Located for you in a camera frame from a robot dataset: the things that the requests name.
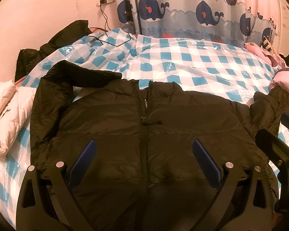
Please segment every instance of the white puffer jacket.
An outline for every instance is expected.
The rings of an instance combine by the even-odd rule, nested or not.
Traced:
[[[0,82],[0,159],[13,145],[31,114],[36,89],[17,87],[12,81]]]

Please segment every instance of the wall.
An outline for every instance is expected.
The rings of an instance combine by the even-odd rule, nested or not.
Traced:
[[[14,79],[20,49],[39,49],[75,20],[104,28],[99,0],[2,0],[0,3],[0,81]],[[111,29],[119,27],[116,3],[103,6]]]
[[[273,45],[273,47],[278,51],[278,53],[282,53],[284,56],[289,55],[289,6],[286,0],[280,1],[280,11],[281,11],[281,35],[279,45]]]

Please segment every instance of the cartoon whale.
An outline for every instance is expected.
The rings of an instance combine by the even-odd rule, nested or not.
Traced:
[[[271,41],[273,30],[271,28],[265,28],[262,33],[262,40],[264,40],[264,37],[268,39],[268,41]]]
[[[219,23],[221,17],[224,17],[223,12],[221,13],[215,12],[214,15],[218,17],[217,21],[215,21],[212,14],[212,10],[205,1],[202,1],[201,3],[198,4],[196,8],[196,18],[202,26],[205,27],[215,26]]]
[[[130,1],[123,0],[120,2],[117,8],[117,13],[121,23],[127,24],[128,22],[134,22],[132,8],[133,5],[131,5]]]
[[[240,18],[240,29],[243,35],[247,37],[250,36],[251,34],[250,18],[246,18],[245,13]]]
[[[166,7],[169,7],[169,3],[161,3],[160,7],[164,9],[163,13],[160,12],[160,8],[156,0],[139,0],[139,15],[143,20],[149,22],[159,21],[163,19],[166,12]]]

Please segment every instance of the bed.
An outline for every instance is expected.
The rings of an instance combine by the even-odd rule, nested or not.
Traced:
[[[139,80],[141,89],[149,81],[176,82],[183,90],[211,93],[250,105],[255,91],[268,93],[275,68],[245,49],[184,38],[132,36],[121,29],[93,33],[107,43],[85,36],[58,49],[40,62],[22,82],[36,88],[40,78],[61,60],[88,69],[121,72],[123,79]],[[90,89],[75,88],[77,100]],[[21,129],[5,162],[0,161],[0,212],[15,227],[16,207],[22,180],[30,165],[30,119]],[[289,130],[280,126],[279,138],[289,146]],[[275,174],[278,169],[271,164]]]

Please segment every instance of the jacket sleeve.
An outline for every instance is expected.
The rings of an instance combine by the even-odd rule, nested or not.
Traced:
[[[43,59],[59,48],[71,45],[80,38],[91,34],[88,21],[77,20],[55,34],[40,50],[22,49],[16,62],[15,81],[28,75],[30,71]]]
[[[278,130],[283,113],[289,114],[289,94],[281,88],[273,88],[268,95],[261,92],[254,94],[254,103],[248,108],[237,102],[231,102],[232,108],[242,125],[250,136],[255,140],[258,130],[266,128],[275,136]],[[264,168],[272,195],[272,207],[278,199],[277,178],[269,166],[268,157],[260,150],[249,150],[259,158],[260,166]]]
[[[255,140],[257,131],[266,128],[278,135],[283,113],[289,114],[289,94],[281,88],[273,88],[268,95],[254,94],[254,103],[248,107],[238,102],[230,102],[241,123]]]
[[[121,73],[89,70],[68,61],[55,64],[41,78],[33,101],[30,122],[31,152],[48,142],[58,131],[62,113],[74,98],[73,87],[101,88]]]

